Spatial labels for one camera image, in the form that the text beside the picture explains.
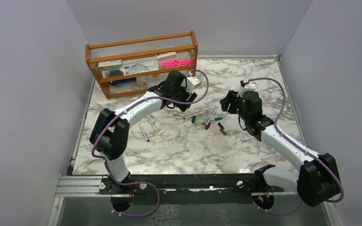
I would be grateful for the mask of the white pen red end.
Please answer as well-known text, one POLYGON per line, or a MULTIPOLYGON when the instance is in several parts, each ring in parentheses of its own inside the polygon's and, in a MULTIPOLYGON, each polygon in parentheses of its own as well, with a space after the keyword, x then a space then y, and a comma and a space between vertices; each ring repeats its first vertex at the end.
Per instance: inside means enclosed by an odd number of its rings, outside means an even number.
POLYGON ((200 112, 193 113, 192 115, 189 115, 189 116, 185 116, 185 117, 183 117, 183 120, 186 120, 186 119, 192 118, 193 116, 198 116, 198 115, 204 114, 204 113, 206 113, 206 112, 207 112, 207 110, 204 110, 204 111, 200 111, 200 112))

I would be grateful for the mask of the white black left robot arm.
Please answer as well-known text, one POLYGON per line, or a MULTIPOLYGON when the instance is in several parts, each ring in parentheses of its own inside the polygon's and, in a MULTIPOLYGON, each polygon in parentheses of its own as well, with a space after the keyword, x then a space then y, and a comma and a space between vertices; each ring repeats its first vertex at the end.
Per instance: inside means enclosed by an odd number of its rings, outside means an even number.
POLYGON ((149 114, 169 105, 186 111, 197 98, 194 89, 200 83, 201 80, 195 76, 187 77, 172 70, 164 81, 150 87, 136 101, 114 111, 105 108, 99 113, 90 135, 90 143, 99 152, 98 157, 105 160, 108 172, 114 177, 111 187, 117 193, 129 189, 129 180, 126 178, 129 171, 123 158, 129 130, 149 114))

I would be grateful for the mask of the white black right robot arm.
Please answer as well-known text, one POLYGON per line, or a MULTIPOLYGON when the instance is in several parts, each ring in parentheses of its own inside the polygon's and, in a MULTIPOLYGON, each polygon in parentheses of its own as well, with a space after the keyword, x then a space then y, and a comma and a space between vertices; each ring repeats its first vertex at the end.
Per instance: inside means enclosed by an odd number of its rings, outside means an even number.
POLYGON ((253 179, 256 190, 264 192, 271 186, 280 187, 298 194, 310 207, 342 195, 335 158, 328 153, 319 154, 283 133, 275 121, 264 115, 257 92, 230 90, 220 105, 222 111, 239 117, 248 134, 276 150, 297 170, 291 172, 275 166, 258 169, 255 171, 258 176, 253 179))

